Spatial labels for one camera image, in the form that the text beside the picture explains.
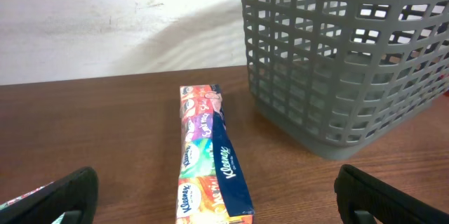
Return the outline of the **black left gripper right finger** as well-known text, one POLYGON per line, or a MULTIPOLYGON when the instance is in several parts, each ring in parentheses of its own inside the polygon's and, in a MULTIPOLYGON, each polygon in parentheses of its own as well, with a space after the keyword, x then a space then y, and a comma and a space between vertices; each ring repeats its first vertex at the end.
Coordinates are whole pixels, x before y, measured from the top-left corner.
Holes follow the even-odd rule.
POLYGON ((345 224, 448 222, 447 213, 349 164, 341 166, 334 191, 345 224))

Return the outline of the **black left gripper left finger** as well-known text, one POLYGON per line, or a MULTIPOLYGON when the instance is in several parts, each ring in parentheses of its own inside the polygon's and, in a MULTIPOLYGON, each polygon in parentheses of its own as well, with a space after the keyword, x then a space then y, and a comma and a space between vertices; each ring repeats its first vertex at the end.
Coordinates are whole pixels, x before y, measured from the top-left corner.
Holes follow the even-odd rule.
POLYGON ((1 224, 52 223, 63 213, 62 223, 92 223, 98 188, 96 171, 82 167, 1 210, 1 224))

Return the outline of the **grey plastic mesh basket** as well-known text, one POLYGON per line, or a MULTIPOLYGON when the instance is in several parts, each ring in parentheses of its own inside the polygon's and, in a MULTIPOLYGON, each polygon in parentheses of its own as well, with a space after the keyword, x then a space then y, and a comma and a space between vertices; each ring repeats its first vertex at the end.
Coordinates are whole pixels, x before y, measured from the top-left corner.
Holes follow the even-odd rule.
POLYGON ((249 89, 310 152, 348 159, 448 90, 448 0, 241 0, 249 89))

